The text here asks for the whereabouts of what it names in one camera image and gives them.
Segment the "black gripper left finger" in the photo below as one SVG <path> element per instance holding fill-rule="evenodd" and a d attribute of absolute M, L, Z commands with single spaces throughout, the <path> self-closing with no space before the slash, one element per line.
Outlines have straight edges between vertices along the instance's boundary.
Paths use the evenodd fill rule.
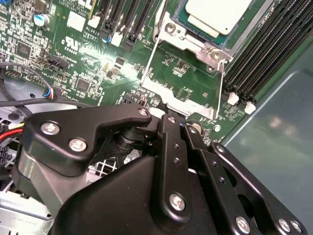
<path fill-rule="evenodd" d="M 18 170 L 24 191 L 36 192 L 53 218 L 86 187 L 87 169 L 103 159 L 142 150 L 154 162 L 152 208 L 161 220 L 192 215 L 187 124 L 174 114 L 156 117 L 138 104 L 33 114 L 22 131 Z"/>

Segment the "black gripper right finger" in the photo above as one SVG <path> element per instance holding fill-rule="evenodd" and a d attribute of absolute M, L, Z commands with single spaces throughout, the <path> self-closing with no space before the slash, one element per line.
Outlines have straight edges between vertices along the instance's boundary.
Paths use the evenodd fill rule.
<path fill-rule="evenodd" d="M 207 147 L 191 125 L 182 129 L 220 235 L 306 235 L 300 220 L 225 146 Z"/>

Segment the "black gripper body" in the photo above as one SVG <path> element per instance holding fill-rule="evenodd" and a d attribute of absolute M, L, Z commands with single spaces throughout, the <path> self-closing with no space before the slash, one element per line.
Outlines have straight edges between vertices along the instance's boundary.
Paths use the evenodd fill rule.
<path fill-rule="evenodd" d="M 138 158 L 72 195 L 54 235 L 165 235 L 150 214 L 154 157 Z"/>

